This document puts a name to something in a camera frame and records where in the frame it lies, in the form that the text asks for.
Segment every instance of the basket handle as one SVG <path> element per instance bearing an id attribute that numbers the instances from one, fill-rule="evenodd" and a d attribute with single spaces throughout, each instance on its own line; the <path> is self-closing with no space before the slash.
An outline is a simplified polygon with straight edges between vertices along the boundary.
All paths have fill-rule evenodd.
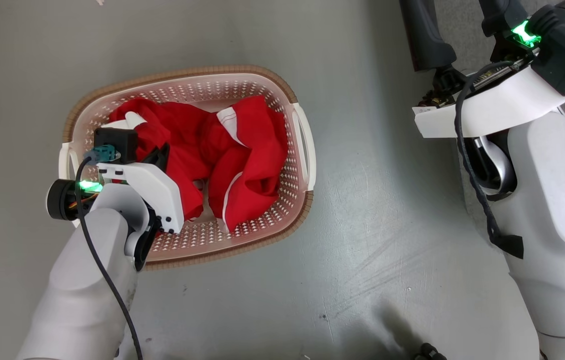
<path id="1" fill-rule="evenodd" d="M 293 105 L 293 122 L 296 128 L 296 139 L 298 141 L 298 150 L 300 151 L 300 167 L 302 169 L 302 177 L 307 184 L 307 191 L 313 191 L 316 185 L 316 147 L 314 146 L 314 138 L 312 137 L 312 128 L 307 121 L 305 110 L 298 102 Z"/>
<path id="2" fill-rule="evenodd" d="M 72 169 L 79 166 L 79 156 L 71 148 L 71 142 L 63 142 L 58 155 L 58 178 L 70 180 L 72 178 Z"/>

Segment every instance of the green led light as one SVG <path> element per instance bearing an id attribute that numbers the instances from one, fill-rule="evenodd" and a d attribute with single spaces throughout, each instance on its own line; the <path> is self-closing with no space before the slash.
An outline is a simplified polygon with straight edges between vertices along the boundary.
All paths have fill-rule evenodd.
<path id="1" fill-rule="evenodd" d="M 100 193 L 101 191 L 103 191 L 103 185 L 100 182 L 82 180 L 78 183 L 78 186 L 86 192 Z"/>
<path id="2" fill-rule="evenodd" d="M 525 20 L 523 23 L 512 29 L 511 32 L 518 35 L 516 37 L 516 40 L 518 40 L 519 43 L 529 48 L 533 48 L 535 43 L 541 41 L 541 37 L 534 34 L 528 34 L 527 31 L 525 30 L 525 27 L 527 27 L 527 23 L 529 23 L 529 20 Z"/>

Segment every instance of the basket rim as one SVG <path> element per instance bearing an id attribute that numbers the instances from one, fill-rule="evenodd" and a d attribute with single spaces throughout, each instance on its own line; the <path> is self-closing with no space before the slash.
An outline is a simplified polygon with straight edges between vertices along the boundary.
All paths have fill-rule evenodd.
<path id="1" fill-rule="evenodd" d="M 111 84 L 109 86 L 104 86 L 99 89 L 91 91 L 87 95 L 83 96 L 81 100 L 71 109 L 65 121 L 65 128 L 62 132 L 63 142 L 72 142 L 74 129 L 76 127 L 76 122 L 81 116 L 82 112 L 94 101 L 102 98 L 103 96 L 108 96 L 116 92 L 129 90 L 143 85 L 150 85 L 158 82 L 164 82 L 168 80 L 177 80 L 184 78 L 191 78 L 194 76 L 207 76 L 207 75 L 225 75 L 225 74 L 253 74 L 260 75 L 274 82 L 278 88 L 280 88 L 289 103 L 298 103 L 298 98 L 292 90 L 292 88 L 287 84 L 287 82 L 280 77 L 277 73 L 264 68 L 262 66 L 257 66 L 253 64 L 233 64 L 225 66 L 201 66 L 185 68 L 183 70 L 168 71 L 162 73 L 156 73 L 154 75 L 147 75 L 139 77 L 132 80 L 117 82 L 116 84 Z"/>
<path id="2" fill-rule="evenodd" d="M 189 265 L 203 264 L 207 262 L 213 262 L 214 260 L 220 260 L 225 258 L 230 258 L 234 255 L 240 255 L 248 253 L 250 251 L 264 248 L 265 246 L 274 244 L 289 237 L 293 232 L 295 232 L 307 219 L 307 215 L 312 209 L 312 203 L 314 201 L 314 191 L 305 191 L 305 199 L 302 203 L 302 208 L 295 219 L 285 227 L 283 230 L 265 236 L 262 239 L 256 239 L 249 241 L 246 244 L 241 244 L 237 246 L 232 246 L 229 248 L 224 248 L 210 253 L 204 253 L 201 255 L 191 255 L 187 257 L 180 257 L 175 259 L 165 259 L 165 260 L 147 260 L 143 271 L 159 271 L 180 267 L 187 267 Z"/>
<path id="3" fill-rule="evenodd" d="M 262 66 L 257 66 L 253 64 L 233 64 L 233 65 L 225 65 L 225 66 L 200 66 L 200 67 L 186 68 L 183 70 L 157 73 L 154 75 L 148 75 L 132 80 L 118 82 L 116 84 L 111 84 L 109 86 L 104 86 L 102 88 L 91 91 L 86 96 L 83 96 L 81 100 L 79 100 L 77 104 L 69 112 L 67 116 L 67 120 L 65 121 L 65 128 L 62 134 L 62 140 L 65 143 L 73 141 L 74 129 L 83 111 L 93 102 L 99 100 L 104 96 L 109 96 L 111 94 L 115 94 L 116 92 L 129 90 L 143 85 L 150 85 L 150 84 L 169 81 L 169 80 L 191 78 L 194 76 L 228 75 L 228 74 L 251 74 L 251 75 L 262 76 L 268 80 L 271 80 L 271 82 L 276 84 L 276 86 L 278 86 L 278 88 L 280 88 L 285 93 L 287 99 L 289 100 L 289 103 L 291 104 L 298 103 L 298 98 L 296 97 L 296 94 L 289 86 L 289 84 L 287 84 L 287 82 L 282 77 L 280 77 L 277 73 L 267 68 L 264 68 Z M 177 267 L 186 267 L 194 264 L 212 262 L 214 260 L 220 260 L 220 259 L 228 258 L 230 256 L 248 253 L 249 251 L 256 250 L 264 246 L 268 246 L 270 244 L 276 243 L 282 239 L 289 237 L 289 235 L 291 235 L 294 231 L 296 231 L 301 226 L 301 224 L 305 222 L 305 219 L 307 218 L 310 209 L 312 209 L 313 198 L 314 198 L 313 191 L 305 191 L 305 198 L 303 200 L 300 211 L 296 215 L 296 218 L 293 219 L 293 221 L 287 227 L 283 228 L 283 230 L 276 232 L 275 234 L 271 234 L 262 237 L 260 239 L 249 241 L 246 244 L 240 244 L 229 248 L 211 251 L 209 253 L 203 253 L 201 255 L 191 255 L 187 257 L 164 259 L 164 260 L 153 260 L 153 261 L 148 260 L 144 270 L 157 271 L 163 269 L 172 269 Z"/>

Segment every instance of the white stripe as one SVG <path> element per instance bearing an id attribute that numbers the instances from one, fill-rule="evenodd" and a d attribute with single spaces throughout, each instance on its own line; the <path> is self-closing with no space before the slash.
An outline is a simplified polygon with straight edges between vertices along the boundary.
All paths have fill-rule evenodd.
<path id="1" fill-rule="evenodd" d="M 239 120 L 234 108 L 230 106 L 224 110 L 220 110 L 217 112 L 216 117 L 218 121 L 220 121 L 220 125 L 227 130 L 229 136 L 246 148 L 245 144 L 239 140 Z"/>
<path id="2" fill-rule="evenodd" d="M 223 200 L 222 203 L 222 219 L 217 219 L 218 225 L 220 226 L 220 231 L 222 231 L 223 233 L 230 232 L 229 228 L 227 227 L 227 218 L 226 218 L 227 202 L 230 199 L 230 191 L 232 190 L 232 186 L 234 185 L 236 180 L 238 180 L 241 177 L 241 175 L 242 175 L 242 171 L 237 173 L 236 176 L 234 176 L 233 180 L 229 183 L 229 187 L 227 187 L 227 191 L 225 192 L 225 199 Z"/>
<path id="3" fill-rule="evenodd" d="M 112 121 L 110 123 L 105 123 L 105 125 L 100 126 L 101 128 L 113 128 L 113 129 L 123 129 L 123 130 L 133 130 L 136 129 L 138 125 L 147 123 L 142 116 L 133 111 L 128 111 L 124 115 L 124 120 Z"/>

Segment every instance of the red cloth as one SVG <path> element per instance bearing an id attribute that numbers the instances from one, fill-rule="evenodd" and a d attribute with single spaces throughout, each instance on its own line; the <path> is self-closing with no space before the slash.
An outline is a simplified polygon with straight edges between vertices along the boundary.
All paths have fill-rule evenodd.
<path id="1" fill-rule="evenodd" d="M 284 116 L 269 109 L 264 96 L 244 98 L 232 109 L 235 114 L 221 123 L 216 113 L 193 105 L 135 99 L 112 112 L 109 121 L 122 120 L 127 112 L 145 119 L 135 128 L 136 155 L 141 161 L 169 143 L 166 174 L 180 189 L 185 220 L 202 213 L 203 194 L 193 182 L 207 180 L 214 216 L 233 231 L 278 200 L 287 132 Z"/>

